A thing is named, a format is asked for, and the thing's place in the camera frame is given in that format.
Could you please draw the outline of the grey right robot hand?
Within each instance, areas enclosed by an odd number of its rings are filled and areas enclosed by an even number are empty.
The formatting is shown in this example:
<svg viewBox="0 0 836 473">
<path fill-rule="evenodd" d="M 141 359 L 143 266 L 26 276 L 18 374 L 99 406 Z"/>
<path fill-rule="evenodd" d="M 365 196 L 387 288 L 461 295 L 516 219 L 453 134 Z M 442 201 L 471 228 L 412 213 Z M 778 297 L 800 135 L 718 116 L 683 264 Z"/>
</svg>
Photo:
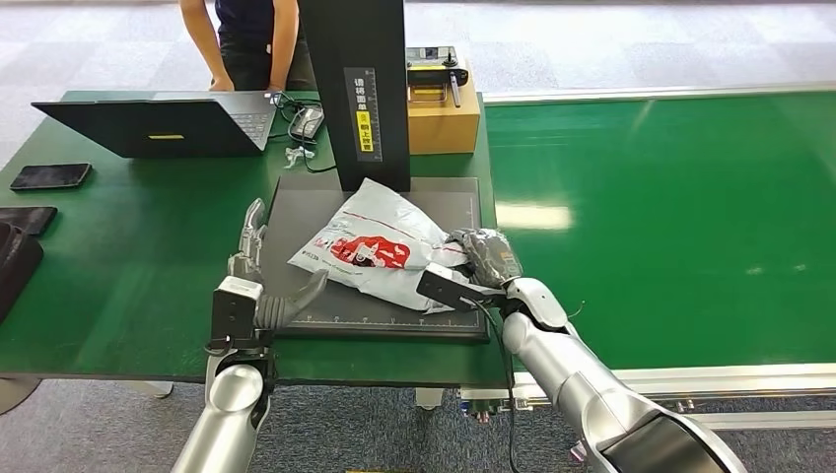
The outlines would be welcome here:
<svg viewBox="0 0 836 473">
<path fill-rule="evenodd" d="M 464 250 L 475 281 L 500 289 L 523 275 L 523 268 L 506 236 L 495 229 L 457 229 L 449 241 Z"/>
</svg>

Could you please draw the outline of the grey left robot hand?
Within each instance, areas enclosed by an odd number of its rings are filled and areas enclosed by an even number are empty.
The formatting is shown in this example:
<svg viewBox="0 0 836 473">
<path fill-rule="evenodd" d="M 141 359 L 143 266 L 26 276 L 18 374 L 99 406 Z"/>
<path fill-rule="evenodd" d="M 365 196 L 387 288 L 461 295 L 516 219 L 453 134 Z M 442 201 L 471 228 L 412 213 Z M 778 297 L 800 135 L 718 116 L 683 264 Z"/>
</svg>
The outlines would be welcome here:
<svg viewBox="0 0 836 473">
<path fill-rule="evenodd" d="M 228 275 L 218 289 L 244 303 L 244 314 L 252 315 L 254 329 L 276 331 L 288 326 L 325 289 L 327 271 L 317 270 L 309 281 L 290 296 L 264 294 L 261 250 L 267 227 L 261 223 L 266 205 L 260 198 L 248 206 L 238 251 L 228 258 Z"/>
</svg>

